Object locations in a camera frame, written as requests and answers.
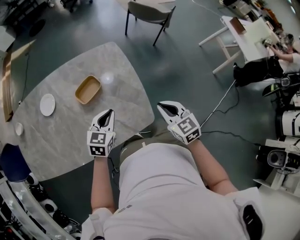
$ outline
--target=cable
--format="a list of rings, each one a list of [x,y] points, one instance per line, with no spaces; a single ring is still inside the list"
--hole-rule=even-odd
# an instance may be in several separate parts
[[[223,133],[223,134],[230,134],[231,136],[238,137],[238,138],[240,138],[241,140],[243,140],[243,141],[245,141],[247,143],[253,144],[255,146],[261,146],[259,143],[251,142],[251,141],[243,138],[241,135],[237,135],[237,134],[234,134],[232,132],[223,132],[223,131],[216,130],[216,131],[208,131],[208,132],[201,132],[201,133],[202,134],[203,133]]]
[[[237,88],[235,88],[235,89],[236,89],[236,92],[238,93],[238,101],[236,102],[236,104],[233,105],[233,106],[231,106],[231,107],[229,107],[225,112],[223,112],[223,111],[221,111],[221,110],[216,110],[215,112],[221,112],[221,113],[223,113],[223,114],[226,114],[226,113],[228,113],[231,109],[235,108],[235,107],[239,104],[239,102],[240,102],[240,93],[239,93],[239,91],[238,91]]]
[[[268,72],[268,74],[269,74],[269,65],[268,65],[269,53],[270,53],[270,48],[268,49],[268,56],[267,56],[267,60],[266,60],[266,62],[267,62],[267,72]]]
[[[31,50],[31,43],[29,43],[29,48],[28,48],[28,52],[27,54],[27,62],[26,62],[26,70],[25,70],[25,82],[24,82],[24,88],[23,88],[23,94],[22,94],[22,98],[19,101],[19,104],[21,104],[21,102],[24,100],[24,94],[25,94],[25,90],[26,90],[26,83],[27,83],[27,72],[28,72],[28,65],[29,65],[29,57],[30,57],[30,50]]]
[[[113,170],[112,170],[112,180],[113,180],[114,184],[117,186],[118,190],[120,191],[119,185],[118,185],[118,183],[114,179],[115,174],[120,172],[120,168],[115,167],[115,165],[114,165],[113,160],[112,160],[111,157],[108,157],[108,159],[110,159],[110,161],[112,163],[112,167],[113,167]]]
[[[197,2],[195,2],[194,0],[192,0],[192,2],[195,3],[195,4],[198,5],[198,6],[200,6],[200,7],[204,8],[204,9],[206,9],[207,11],[212,12],[213,14],[215,14],[215,15],[217,15],[217,16],[219,16],[219,17],[222,17],[220,14],[218,14],[218,13],[216,13],[215,11],[213,11],[213,10],[211,10],[211,9],[209,9],[209,8],[207,8],[207,7],[203,6],[203,5],[201,5],[201,4],[197,3]]]
[[[227,90],[227,92],[225,93],[225,95],[222,97],[221,101],[218,103],[218,105],[215,107],[215,109],[210,113],[210,115],[205,119],[205,121],[200,125],[200,128],[202,128],[202,126],[208,121],[208,119],[212,116],[212,114],[214,114],[214,112],[216,111],[216,109],[220,106],[220,104],[222,103],[222,101],[224,100],[224,98],[227,96],[229,90],[232,88],[232,86],[234,85],[234,83],[236,82],[236,80],[233,81],[233,83],[231,84],[231,86],[229,87],[229,89]]]

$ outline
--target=small white bowl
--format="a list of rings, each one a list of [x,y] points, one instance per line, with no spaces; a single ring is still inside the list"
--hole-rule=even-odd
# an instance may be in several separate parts
[[[18,122],[15,125],[15,133],[17,133],[18,136],[21,136],[23,132],[24,132],[24,127],[21,123]]]

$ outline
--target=gray chair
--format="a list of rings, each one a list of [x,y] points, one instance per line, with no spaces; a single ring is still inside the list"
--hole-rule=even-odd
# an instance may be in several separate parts
[[[161,4],[155,4],[150,1],[143,0],[136,2],[135,0],[131,0],[128,3],[125,35],[127,35],[129,14],[132,14],[135,17],[135,20],[138,18],[148,23],[160,24],[162,25],[162,28],[160,29],[158,36],[154,41],[154,46],[161,31],[170,26],[170,20],[175,8],[176,6],[170,10]]]

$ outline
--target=chair leg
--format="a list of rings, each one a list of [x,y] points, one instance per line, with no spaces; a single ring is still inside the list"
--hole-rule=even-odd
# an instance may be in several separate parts
[[[129,19],[129,10],[127,11],[127,19],[126,19],[126,28],[125,28],[125,35],[127,36],[127,27],[128,27],[128,19]]]
[[[163,30],[164,27],[165,27],[165,25],[163,25],[163,26],[161,27],[161,29],[160,29],[160,31],[159,31],[159,33],[158,33],[158,36],[156,37],[156,39],[155,39],[155,41],[154,41],[153,46],[155,46],[155,43],[156,43],[156,41],[158,40],[158,37],[159,37],[160,33],[162,32],[162,30]]]

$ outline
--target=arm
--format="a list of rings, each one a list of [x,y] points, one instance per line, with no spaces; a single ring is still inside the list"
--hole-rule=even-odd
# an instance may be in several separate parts
[[[210,154],[200,140],[195,140],[188,145],[192,152],[199,172],[207,181],[210,189],[221,195],[238,191],[230,182],[227,173],[220,163]]]
[[[107,208],[112,213],[115,212],[106,157],[96,157],[94,161],[91,206],[93,212],[98,208]]]
[[[279,51],[277,51],[273,46],[270,46],[270,49],[274,52],[276,56],[279,57],[279,59],[288,61],[288,62],[293,62],[293,55],[292,54],[282,54]]]

